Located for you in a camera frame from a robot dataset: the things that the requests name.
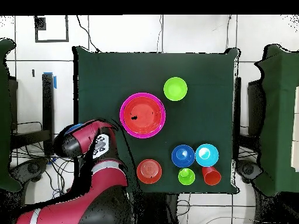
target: white floor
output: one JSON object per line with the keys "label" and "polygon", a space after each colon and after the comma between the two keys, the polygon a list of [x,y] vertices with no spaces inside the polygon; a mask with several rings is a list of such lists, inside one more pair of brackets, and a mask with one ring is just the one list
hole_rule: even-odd
{"label": "white floor", "polygon": [[[229,15],[164,15],[163,52],[165,53],[223,53],[227,43]],[[79,16],[81,25],[89,30],[91,40],[101,51],[162,51],[160,15]],[[254,62],[262,59],[268,44],[280,44],[290,51],[299,49],[299,33],[296,16],[286,15],[232,15],[228,26],[228,47],[241,50],[239,76],[241,89],[241,125],[248,126],[247,84],[260,78]],[[65,33],[63,16],[46,16],[47,30],[39,31],[40,39],[61,39]],[[76,16],[68,16],[68,43],[35,43],[32,16],[0,16],[0,38],[16,42],[16,49],[7,56],[7,66],[19,82],[18,122],[40,121],[41,75],[52,72],[57,76],[54,90],[55,133],[59,133],[73,120],[73,55],[72,46],[83,46],[95,51],[87,33],[80,28]],[[19,132],[39,130],[38,124],[20,125]],[[73,170],[72,163],[65,168]],[[57,188],[57,176],[49,165],[53,187]],[[66,188],[71,186],[72,174],[64,173]],[[180,224],[252,224],[255,198],[251,185],[246,185],[236,174],[240,188],[237,195],[192,194],[190,210],[179,216]],[[29,185],[26,202],[46,201],[53,190],[47,175],[36,184]],[[180,195],[189,199],[189,194]],[[187,211],[186,202],[179,202],[178,214]]]}

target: dark green tablecloth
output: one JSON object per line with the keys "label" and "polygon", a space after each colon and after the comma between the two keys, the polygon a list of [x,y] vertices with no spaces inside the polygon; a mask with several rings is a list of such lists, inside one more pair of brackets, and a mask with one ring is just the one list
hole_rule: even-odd
{"label": "dark green tablecloth", "polygon": [[260,165],[264,169],[255,184],[264,194],[299,193],[299,173],[291,167],[295,89],[299,86],[299,53],[278,45],[265,49],[260,67],[266,94],[265,120],[260,133]]}
{"label": "dark green tablecloth", "polygon": [[[166,121],[154,137],[137,139],[126,133],[135,166],[144,159],[155,159],[162,166],[162,177],[155,184],[140,182],[144,192],[168,193],[236,193],[231,184],[232,102],[234,59],[237,49],[228,54],[156,54],[91,53],[77,47],[79,122],[94,118],[120,123],[119,110],[131,94],[154,94],[164,104]],[[186,97],[170,101],[163,93],[167,79],[178,76],[188,85]],[[116,134],[120,158],[129,167],[128,190],[136,185],[134,166],[123,134]],[[204,143],[218,148],[220,158],[215,168],[221,173],[218,185],[204,183],[201,166],[190,166],[196,179],[181,185],[179,168],[171,161],[172,149],[179,144],[194,150]]]}

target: red bowl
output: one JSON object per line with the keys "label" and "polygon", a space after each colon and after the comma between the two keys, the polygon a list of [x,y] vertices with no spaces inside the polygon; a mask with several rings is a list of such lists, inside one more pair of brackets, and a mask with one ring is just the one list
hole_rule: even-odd
{"label": "red bowl", "polygon": [[162,114],[159,105],[149,97],[136,97],[124,108],[124,122],[138,134],[149,134],[156,130]]}

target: blue bowl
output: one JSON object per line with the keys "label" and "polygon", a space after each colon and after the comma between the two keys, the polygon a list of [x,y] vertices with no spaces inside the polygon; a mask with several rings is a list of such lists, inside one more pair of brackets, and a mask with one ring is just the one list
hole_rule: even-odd
{"label": "blue bowl", "polygon": [[197,163],[203,167],[211,167],[216,164],[219,159],[217,148],[212,144],[202,144],[195,151],[195,159]]}
{"label": "blue bowl", "polygon": [[171,159],[177,167],[189,167],[195,160],[194,150],[188,145],[179,145],[172,151]]}

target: green cup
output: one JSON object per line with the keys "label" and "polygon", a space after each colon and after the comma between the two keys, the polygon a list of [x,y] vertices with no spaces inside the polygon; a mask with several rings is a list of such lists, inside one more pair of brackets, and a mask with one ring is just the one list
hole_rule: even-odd
{"label": "green cup", "polygon": [[164,84],[164,94],[174,102],[182,100],[187,93],[187,84],[182,78],[169,78]]}
{"label": "green cup", "polygon": [[180,169],[179,172],[179,181],[184,185],[191,185],[195,181],[194,171],[188,168]]}

